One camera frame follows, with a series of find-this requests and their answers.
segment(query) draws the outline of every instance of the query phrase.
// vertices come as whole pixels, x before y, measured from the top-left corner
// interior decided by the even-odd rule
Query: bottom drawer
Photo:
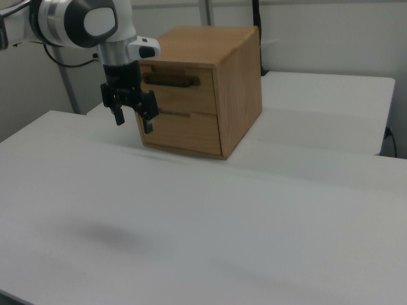
[[[160,113],[155,118],[153,128],[154,131],[148,135],[143,132],[144,143],[221,155],[215,115],[194,112],[186,115]]]

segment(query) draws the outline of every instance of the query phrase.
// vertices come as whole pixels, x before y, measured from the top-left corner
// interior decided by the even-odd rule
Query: black cable
[[[63,64],[62,62],[59,62],[58,60],[56,60],[55,58],[52,57],[50,51],[48,51],[48,48],[47,48],[46,44],[44,44],[44,50],[45,50],[46,54],[48,55],[48,57],[53,62],[55,62],[57,65],[65,67],[65,68],[80,68],[80,67],[84,67],[84,66],[86,66],[88,64],[91,64],[92,62],[96,61],[96,60],[92,59],[92,60],[89,60],[88,62],[84,62],[83,64],[79,64],[79,65],[66,65],[66,64]]]
[[[394,146],[394,157],[397,157],[397,147],[396,147],[396,140],[394,138],[394,135],[392,133],[392,131],[390,130],[389,135],[392,137],[393,140],[393,146]]]
[[[259,28],[259,36],[260,36],[260,73],[261,76],[264,76],[268,73],[267,70],[263,68],[263,60],[261,59],[261,16],[260,16],[260,4],[259,0],[252,0],[252,8],[253,8],[253,25]]]
[[[12,11],[9,11],[8,13],[5,13],[5,14],[3,15],[3,18],[9,17],[9,16],[11,16],[12,14],[15,14],[16,12],[21,11],[23,8],[28,7],[28,6],[30,5],[30,2],[31,2],[31,1],[29,1],[29,2],[27,2],[27,3],[25,3],[25,4],[21,5],[21,6],[19,6],[19,7],[16,8],[15,10],[12,10]]]

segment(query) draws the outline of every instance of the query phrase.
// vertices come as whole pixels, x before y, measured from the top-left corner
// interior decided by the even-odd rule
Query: top drawer
[[[211,69],[140,64],[143,91],[153,90],[161,112],[216,114]]]

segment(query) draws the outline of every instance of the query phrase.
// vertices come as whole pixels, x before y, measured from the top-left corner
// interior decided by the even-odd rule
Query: drawer
[[[217,117],[213,114],[160,113],[153,126],[153,132],[142,135],[146,144],[221,155]]]
[[[153,90],[158,107],[181,114],[216,114],[211,69],[140,64],[143,91]]]

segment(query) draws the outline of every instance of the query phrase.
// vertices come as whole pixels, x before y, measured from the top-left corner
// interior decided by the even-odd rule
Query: cabinet side panel
[[[214,71],[222,154],[230,156],[262,110],[259,33]]]

